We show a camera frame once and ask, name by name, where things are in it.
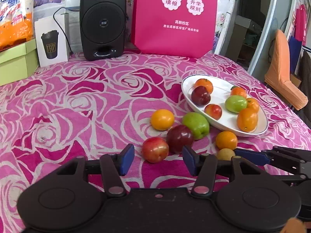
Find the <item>brown kiwi fruit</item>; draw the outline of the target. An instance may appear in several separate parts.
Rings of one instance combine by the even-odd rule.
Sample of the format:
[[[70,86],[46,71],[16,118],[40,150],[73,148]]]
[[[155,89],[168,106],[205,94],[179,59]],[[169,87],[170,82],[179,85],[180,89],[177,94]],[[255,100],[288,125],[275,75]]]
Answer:
[[[218,160],[228,160],[230,161],[232,157],[234,157],[236,154],[234,150],[229,148],[223,148],[217,152],[217,158]]]

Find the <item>dark red plum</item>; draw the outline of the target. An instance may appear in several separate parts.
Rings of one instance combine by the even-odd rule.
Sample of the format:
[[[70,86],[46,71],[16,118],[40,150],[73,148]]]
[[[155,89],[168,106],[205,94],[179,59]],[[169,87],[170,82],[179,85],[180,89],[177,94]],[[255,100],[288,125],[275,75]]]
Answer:
[[[172,153],[180,154],[184,146],[191,147],[193,145],[194,136],[187,126],[177,125],[168,131],[166,142]]]

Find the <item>oblong green apple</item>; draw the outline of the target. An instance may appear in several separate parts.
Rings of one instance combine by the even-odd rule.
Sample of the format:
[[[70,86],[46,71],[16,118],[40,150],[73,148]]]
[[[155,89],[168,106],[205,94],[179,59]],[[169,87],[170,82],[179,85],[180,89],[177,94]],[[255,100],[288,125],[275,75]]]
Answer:
[[[196,112],[189,112],[184,115],[182,124],[191,130],[194,140],[200,140],[210,133],[209,122],[204,116]]]

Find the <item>small red apple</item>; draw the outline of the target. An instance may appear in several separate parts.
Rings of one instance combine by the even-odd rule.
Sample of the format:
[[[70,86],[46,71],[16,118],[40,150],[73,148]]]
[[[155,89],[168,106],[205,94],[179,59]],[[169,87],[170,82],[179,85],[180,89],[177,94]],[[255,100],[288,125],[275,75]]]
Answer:
[[[158,163],[169,154],[169,146],[161,137],[146,139],[142,145],[142,156],[150,163]]]

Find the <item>red yellow apple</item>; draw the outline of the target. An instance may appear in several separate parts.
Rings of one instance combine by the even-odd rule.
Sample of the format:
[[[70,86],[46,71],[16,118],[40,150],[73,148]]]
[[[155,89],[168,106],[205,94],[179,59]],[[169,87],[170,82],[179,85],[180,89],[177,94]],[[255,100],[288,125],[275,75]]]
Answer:
[[[219,120],[222,116],[222,109],[217,104],[208,104],[204,112],[215,120]]]

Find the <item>small yellow orange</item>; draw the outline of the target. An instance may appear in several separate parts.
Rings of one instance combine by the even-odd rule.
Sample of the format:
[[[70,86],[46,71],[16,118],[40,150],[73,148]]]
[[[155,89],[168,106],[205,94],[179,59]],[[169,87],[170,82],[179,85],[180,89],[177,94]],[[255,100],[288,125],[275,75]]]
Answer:
[[[150,122],[154,129],[163,131],[169,129],[174,124],[175,117],[171,111],[160,109],[151,115]]]

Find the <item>large orange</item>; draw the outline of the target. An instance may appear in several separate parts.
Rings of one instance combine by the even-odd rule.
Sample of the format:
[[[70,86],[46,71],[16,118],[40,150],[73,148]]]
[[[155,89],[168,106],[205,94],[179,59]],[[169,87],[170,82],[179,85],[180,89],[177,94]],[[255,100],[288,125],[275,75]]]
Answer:
[[[237,116],[237,126],[244,132],[253,131],[257,127],[257,123],[258,114],[250,108],[241,110]]]

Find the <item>round green apple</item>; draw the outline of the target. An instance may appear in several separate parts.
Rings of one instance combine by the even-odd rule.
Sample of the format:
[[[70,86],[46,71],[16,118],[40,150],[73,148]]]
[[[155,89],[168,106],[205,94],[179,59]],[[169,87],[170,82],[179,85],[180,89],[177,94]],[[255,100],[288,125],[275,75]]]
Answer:
[[[229,112],[238,114],[247,107],[247,101],[241,96],[230,96],[225,101],[225,107]]]

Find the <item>dark red apple front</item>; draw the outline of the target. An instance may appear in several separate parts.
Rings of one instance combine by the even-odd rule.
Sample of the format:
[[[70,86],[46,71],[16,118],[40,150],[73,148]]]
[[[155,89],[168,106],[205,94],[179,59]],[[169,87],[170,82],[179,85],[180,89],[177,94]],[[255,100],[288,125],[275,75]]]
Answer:
[[[204,86],[197,86],[191,93],[192,102],[199,107],[210,103],[211,96]]]

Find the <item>orange chair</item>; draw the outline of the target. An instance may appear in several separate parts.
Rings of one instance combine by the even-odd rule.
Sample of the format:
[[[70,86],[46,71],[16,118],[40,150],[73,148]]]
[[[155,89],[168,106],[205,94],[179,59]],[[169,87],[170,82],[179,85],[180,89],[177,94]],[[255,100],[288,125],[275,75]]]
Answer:
[[[277,30],[270,67],[265,74],[265,82],[276,90],[296,110],[308,103],[308,97],[290,80],[290,51],[286,35]]]

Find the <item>blue bag hanging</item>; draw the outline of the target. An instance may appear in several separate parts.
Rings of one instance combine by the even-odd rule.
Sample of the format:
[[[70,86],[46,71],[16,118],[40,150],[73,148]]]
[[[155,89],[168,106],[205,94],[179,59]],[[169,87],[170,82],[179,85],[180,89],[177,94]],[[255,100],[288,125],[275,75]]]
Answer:
[[[288,44],[290,53],[290,73],[294,74],[301,54],[302,41],[299,41],[294,36],[291,36]]]

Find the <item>white cup box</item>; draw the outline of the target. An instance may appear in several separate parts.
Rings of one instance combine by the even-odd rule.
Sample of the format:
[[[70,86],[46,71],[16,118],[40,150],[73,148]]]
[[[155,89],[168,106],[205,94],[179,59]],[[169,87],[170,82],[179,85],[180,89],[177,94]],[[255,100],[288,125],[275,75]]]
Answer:
[[[40,67],[66,62],[69,59],[69,14],[39,19],[34,23]]]

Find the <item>pink hanging bag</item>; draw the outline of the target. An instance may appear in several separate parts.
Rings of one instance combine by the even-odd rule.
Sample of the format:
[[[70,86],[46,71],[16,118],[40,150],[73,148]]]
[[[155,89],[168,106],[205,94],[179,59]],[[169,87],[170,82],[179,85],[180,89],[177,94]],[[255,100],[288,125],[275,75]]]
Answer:
[[[306,45],[307,11],[304,4],[296,10],[295,39]]]

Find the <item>black speaker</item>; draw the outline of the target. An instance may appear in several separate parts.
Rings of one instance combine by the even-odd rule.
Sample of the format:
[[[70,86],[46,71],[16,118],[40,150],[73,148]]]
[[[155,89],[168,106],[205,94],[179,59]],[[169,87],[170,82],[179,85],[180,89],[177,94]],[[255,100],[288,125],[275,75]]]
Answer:
[[[125,45],[126,0],[80,0],[79,25],[88,61],[119,57]]]

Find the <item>orange white plastic package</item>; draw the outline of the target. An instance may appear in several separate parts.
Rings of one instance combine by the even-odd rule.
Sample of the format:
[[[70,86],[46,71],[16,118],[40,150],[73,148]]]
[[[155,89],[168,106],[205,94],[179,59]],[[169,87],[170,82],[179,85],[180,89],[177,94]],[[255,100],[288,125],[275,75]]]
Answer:
[[[1,51],[33,38],[34,0],[1,0]]]

